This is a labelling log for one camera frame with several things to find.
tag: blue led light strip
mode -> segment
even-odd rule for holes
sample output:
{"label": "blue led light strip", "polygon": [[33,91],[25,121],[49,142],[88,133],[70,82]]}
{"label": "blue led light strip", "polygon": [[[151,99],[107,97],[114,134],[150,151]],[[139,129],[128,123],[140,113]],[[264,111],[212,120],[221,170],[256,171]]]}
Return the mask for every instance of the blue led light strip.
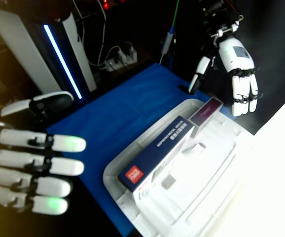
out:
{"label": "blue led light strip", "polygon": [[74,82],[74,80],[72,78],[72,75],[71,75],[71,73],[70,73],[70,71],[69,71],[69,69],[68,69],[68,67],[66,65],[66,62],[64,61],[64,58],[63,58],[63,56],[62,56],[62,54],[61,54],[61,52],[60,52],[60,50],[58,48],[58,45],[55,42],[55,39],[54,39],[54,37],[53,37],[53,35],[52,35],[48,25],[44,25],[44,29],[45,29],[45,31],[47,33],[47,36],[48,36],[50,42],[52,43],[52,45],[53,45],[53,47],[54,47],[54,49],[55,49],[55,51],[57,53],[57,56],[58,56],[61,64],[63,65],[63,67],[65,69],[65,72],[66,72],[66,74],[67,74],[67,76],[68,76],[68,78],[69,78],[69,80],[70,80],[70,82],[71,82],[75,92],[77,93],[78,98],[82,99],[82,96],[81,96],[81,94],[79,92],[79,89],[78,89],[77,85],[75,84],[75,82]]}

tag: electrical socket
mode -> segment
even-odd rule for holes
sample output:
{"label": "electrical socket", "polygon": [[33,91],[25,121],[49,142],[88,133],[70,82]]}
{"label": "electrical socket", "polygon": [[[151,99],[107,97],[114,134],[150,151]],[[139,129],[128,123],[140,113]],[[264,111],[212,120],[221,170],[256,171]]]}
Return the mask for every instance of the electrical socket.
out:
{"label": "electrical socket", "polygon": [[129,55],[126,55],[122,50],[119,50],[117,53],[118,53],[117,62],[115,62],[114,58],[105,61],[105,66],[108,72],[112,72],[114,70],[123,68],[124,65],[127,66],[133,63],[137,63],[137,60],[138,60],[137,52],[133,47],[129,49]]}

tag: blue mat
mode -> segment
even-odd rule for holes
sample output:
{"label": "blue mat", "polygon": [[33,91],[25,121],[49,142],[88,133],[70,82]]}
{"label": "blue mat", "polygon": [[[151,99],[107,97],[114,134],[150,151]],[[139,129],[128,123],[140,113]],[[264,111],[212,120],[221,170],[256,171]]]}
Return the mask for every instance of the blue mat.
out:
{"label": "blue mat", "polygon": [[[104,187],[103,171],[133,140],[183,100],[209,99],[200,91],[193,96],[186,94],[178,88],[181,84],[188,86],[166,68],[154,64],[47,130],[87,141],[84,152],[64,156],[84,162],[82,182],[123,236],[134,227]],[[231,117],[227,108],[221,111]]]}

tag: white plastic bin lid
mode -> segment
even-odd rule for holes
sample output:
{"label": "white plastic bin lid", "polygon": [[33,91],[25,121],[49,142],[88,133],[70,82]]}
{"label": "white plastic bin lid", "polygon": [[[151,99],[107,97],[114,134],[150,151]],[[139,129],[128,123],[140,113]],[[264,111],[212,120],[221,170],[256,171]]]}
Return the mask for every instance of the white plastic bin lid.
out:
{"label": "white plastic bin lid", "polygon": [[122,169],[178,115],[188,119],[202,104],[196,99],[180,103],[104,170],[105,187],[144,237],[205,236],[236,193],[241,170],[236,154],[249,146],[253,136],[222,113],[188,141],[189,152],[175,158],[170,174],[161,174],[137,205],[117,179]]}

